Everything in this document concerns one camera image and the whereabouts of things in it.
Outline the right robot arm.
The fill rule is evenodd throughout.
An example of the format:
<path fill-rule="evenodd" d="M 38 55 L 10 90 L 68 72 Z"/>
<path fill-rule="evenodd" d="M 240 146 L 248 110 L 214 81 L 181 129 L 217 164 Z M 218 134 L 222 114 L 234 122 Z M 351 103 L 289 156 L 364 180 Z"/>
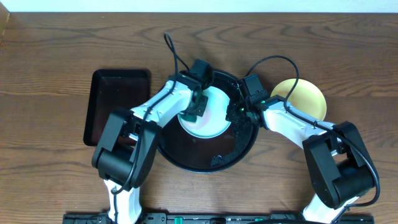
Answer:
<path fill-rule="evenodd" d="M 315 191 L 302 212 L 316 223 L 338 223 L 356 200 L 380 187 L 379 176 L 358 129 L 345 121 L 320 121 L 281 96 L 269 96 L 257 75 L 234 81 L 237 94 L 226 119 L 279 133 L 302 148 Z"/>

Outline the light blue plate front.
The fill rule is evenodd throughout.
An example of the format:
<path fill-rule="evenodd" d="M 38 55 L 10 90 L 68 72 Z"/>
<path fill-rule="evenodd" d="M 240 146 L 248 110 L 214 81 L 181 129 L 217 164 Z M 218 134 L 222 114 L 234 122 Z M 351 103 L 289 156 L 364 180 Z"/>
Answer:
<path fill-rule="evenodd" d="M 178 120 L 182 128 L 192 136 L 214 138 L 225 132 L 231 124 L 226 120 L 230 98 L 224 91 L 213 86 L 204 90 L 203 94 L 208 97 L 203 116 L 197 116 L 197 120 L 191 122 L 178 115 Z"/>

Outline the yellow plate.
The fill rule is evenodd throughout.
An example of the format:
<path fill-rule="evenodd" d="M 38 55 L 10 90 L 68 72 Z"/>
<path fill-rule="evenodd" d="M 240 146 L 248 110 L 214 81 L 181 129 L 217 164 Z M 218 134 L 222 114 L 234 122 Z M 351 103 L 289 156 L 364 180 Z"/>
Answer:
<path fill-rule="evenodd" d="M 294 78 L 280 82 L 273 89 L 271 96 L 286 97 L 294 83 Z M 320 89 L 309 81 L 300 79 L 289 96 L 288 102 L 316 119 L 324 120 L 326 116 L 326 99 Z"/>

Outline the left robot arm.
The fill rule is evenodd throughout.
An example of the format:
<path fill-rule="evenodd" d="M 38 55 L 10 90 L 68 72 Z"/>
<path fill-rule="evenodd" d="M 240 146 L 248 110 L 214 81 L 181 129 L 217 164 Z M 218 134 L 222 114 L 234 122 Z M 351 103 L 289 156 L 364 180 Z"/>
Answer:
<path fill-rule="evenodd" d="M 162 128 L 178 114 L 189 122 L 202 117 L 208 103 L 203 90 L 213 79 L 211 65 L 196 60 L 188 70 L 171 75 L 145 103 L 110 113 L 91 159 L 110 196 L 108 223 L 139 220 L 139 188 L 153 165 Z"/>

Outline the green scouring sponge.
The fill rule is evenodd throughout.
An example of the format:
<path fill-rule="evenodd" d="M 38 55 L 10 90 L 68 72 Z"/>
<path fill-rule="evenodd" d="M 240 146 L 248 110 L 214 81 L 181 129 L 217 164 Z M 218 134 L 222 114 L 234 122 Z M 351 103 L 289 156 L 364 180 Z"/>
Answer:
<path fill-rule="evenodd" d="M 184 121 L 192 122 L 192 123 L 195 123 L 197 121 L 197 116 L 194 114 L 180 114 L 179 118 Z"/>

